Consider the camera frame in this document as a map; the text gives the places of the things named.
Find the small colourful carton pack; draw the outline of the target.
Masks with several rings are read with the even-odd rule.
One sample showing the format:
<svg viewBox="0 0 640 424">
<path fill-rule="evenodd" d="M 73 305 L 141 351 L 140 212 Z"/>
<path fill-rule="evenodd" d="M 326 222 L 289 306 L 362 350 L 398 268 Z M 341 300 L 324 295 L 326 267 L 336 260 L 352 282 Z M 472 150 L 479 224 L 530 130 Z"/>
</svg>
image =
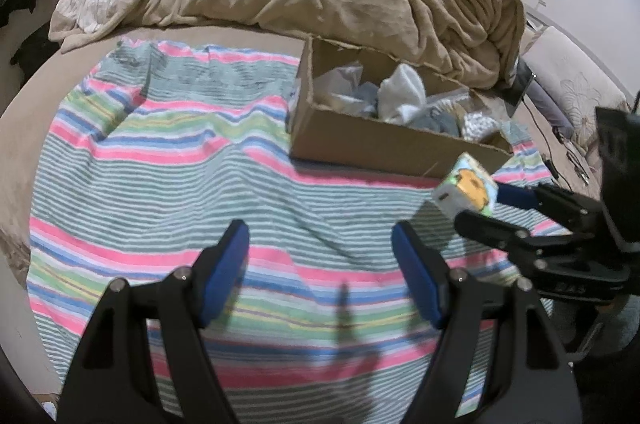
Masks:
<svg viewBox="0 0 640 424">
<path fill-rule="evenodd" d="M 463 210 L 491 216 L 497 204 L 498 183 L 469 153 L 462 153 L 442 182 L 434 188 L 432 200 L 450 220 Z"/>
</svg>

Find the dark grey sock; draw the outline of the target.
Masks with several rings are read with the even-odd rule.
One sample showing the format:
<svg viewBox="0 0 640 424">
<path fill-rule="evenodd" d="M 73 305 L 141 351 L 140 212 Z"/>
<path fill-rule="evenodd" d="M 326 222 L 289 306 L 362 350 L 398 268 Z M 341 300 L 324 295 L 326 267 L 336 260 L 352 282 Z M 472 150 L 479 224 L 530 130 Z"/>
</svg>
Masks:
<svg viewBox="0 0 640 424">
<path fill-rule="evenodd" d="M 420 130 L 445 133 L 455 138 L 460 137 L 460 128 L 457 118 L 447 112 L 429 110 L 423 116 L 412 123 L 412 127 Z"/>
</svg>

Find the clear bag with contents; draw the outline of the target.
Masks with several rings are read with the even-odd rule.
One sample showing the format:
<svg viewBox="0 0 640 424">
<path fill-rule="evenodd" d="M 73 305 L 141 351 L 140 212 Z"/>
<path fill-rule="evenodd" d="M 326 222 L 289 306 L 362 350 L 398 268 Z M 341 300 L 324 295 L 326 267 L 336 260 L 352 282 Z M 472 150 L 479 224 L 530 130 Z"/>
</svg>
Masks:
<svg viewBox="0 0 640 424">
<path fill-rule="evenodd" d="M 428 98 L 428 104 L 438 113 L 446 113 L 457 123 L 459 137 L 473 143 L 487 143 L 501 132 L 502 122 L 478 95 L 468 89 L 437 93 Z"/>
</svg>

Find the blue plastic pouch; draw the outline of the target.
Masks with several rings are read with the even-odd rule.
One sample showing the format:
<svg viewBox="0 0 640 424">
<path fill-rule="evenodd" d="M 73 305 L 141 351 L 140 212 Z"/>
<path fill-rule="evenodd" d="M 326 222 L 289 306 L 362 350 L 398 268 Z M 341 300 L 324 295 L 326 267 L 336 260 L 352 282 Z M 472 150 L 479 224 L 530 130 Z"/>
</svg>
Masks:
<svg viewBox="0 0 640 424">
<path fill-rule="evenodd" d="M 378 85 L 363 81 L 359 61 L 334 67 L 314 78 L 314 102 L 343 115 L 377 118 Z"/>
</svg>

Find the white floral headboard cushion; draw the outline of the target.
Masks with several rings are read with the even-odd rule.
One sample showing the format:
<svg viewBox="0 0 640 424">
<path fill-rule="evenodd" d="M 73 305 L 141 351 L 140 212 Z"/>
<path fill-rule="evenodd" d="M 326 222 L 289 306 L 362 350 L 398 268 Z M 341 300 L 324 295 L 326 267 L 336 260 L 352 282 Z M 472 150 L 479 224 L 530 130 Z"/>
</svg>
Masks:
<svg viewBox="0 0 640 424">
<path fill-rule="evenodd" d="M 597 150 L 598 107 L 626 111 L 624 92 L 606 72 L 558 28 L 527 27 L 521 58 L 534 74 L 528 95 L 548 123 L 579 147 Z"/>
</svg>

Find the tablet on stand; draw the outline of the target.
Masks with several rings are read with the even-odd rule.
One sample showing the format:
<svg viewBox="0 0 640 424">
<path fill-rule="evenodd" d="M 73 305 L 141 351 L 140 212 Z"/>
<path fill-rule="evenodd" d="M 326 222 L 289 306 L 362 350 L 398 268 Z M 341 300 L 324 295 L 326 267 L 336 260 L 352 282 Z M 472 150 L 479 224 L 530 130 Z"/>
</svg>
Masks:
<svg viewBox="0 0 640 424">
<path fill-rule="evenodd" d="M 514 79 L 509 90 L 509 98 L 506 103 L 516 109 L 528 91 L 528 88 L 535 79 L 535 74 L 524 58 L 518 58 L 514 66 Z"/>
</svg>

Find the striped colourful towel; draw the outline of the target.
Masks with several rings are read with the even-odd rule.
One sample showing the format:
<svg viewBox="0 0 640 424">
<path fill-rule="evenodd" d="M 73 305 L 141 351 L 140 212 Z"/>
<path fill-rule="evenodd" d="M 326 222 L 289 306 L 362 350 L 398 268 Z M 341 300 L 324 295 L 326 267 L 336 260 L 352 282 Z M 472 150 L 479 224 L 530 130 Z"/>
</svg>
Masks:
<svg viewBox="0 0 640 424">
<path fill-rule="evenodd" d="M 238 294 L 204 332 L 244 423 L 396 423 L 437 334 L 390 248 L 409 220 L 450 266 L 509 284 L 501 251 L 467 241 L 425 178 L 295 162 L 297 58 L 122 39 L 63 98 L 30 209 L 27 291 L 65 375 L 115 277 L 154 282 L 235 219 L 250 228 Z"/>
</svg>

